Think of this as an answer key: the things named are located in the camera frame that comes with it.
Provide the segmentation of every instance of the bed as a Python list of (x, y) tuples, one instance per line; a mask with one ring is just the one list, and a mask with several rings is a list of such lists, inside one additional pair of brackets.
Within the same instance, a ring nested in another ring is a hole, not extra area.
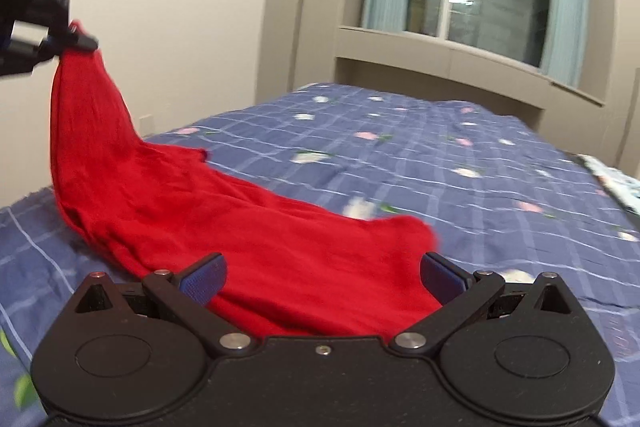
[[(516, 118), (315, 84), (150, 140), (204, 147), (212, 168), (333, 212), (417, 216), (434, 226), (440, 253), (469, 271), (560, 273), (616, 360), (603, 417), (640, 425), (640, 234), (583, 167)], [(26, 375), (31, 355), (97, 269), (128, 277), (63, 224), (50, 188), (0, 209), (4, 425), (43, 418)]]

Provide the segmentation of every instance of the red fabric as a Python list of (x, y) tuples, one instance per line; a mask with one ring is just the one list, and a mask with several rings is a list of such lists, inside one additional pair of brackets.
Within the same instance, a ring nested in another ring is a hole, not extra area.
[(265, 335), (393, 336), (440, 307), (420, 283), (431, 229), (358, 221), (143, 142), (99, 52), (63, 55), (51, 99), (51, 173), (66, 222), (138, 277), (211, 252), (228, 264), (210, 308)]

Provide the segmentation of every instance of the white wall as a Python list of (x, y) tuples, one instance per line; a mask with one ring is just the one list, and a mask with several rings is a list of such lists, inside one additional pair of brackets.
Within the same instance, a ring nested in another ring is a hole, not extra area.
[[(254, 103), (264, 0), (71, 0), (138, 122), (161, 132)], [(49, 184), (55, 64), (0, 77), (0, 205)]]

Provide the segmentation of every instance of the robotic arm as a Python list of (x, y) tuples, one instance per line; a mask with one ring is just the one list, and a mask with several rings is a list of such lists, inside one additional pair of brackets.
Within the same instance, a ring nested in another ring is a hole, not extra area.
[[(69, 0), (0, 0), (0, 76), (31, 73), (65, 49), (94, 51), (98, 42), (69, 28)], [(12, 38), (14, 23), (48, 28), (40, 44)]]

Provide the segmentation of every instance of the metal screw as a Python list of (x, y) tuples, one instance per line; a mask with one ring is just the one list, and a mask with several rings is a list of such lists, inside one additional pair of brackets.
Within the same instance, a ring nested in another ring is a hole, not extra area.
[(418, 349), (418, 347), (424, 346), (427, 343), (427, 339), (420, 333), (414, 333), (413, 331), (407, 331), (406, 333), (400, 333), (396, 337), (396, 344), (405, 349)]
[(331, 349), (330, 346), (316, 346), (316, 353), (318, 355), (322, 355), (323, 357), (326, 357), (328, 354), (330, 354), (332, 350), (333, 349)]
[(249, 347), (251, 338), (244, 333), (227, 333), (220, 337), (220, 345), (226, 349), (235, 349), (236, 351)]

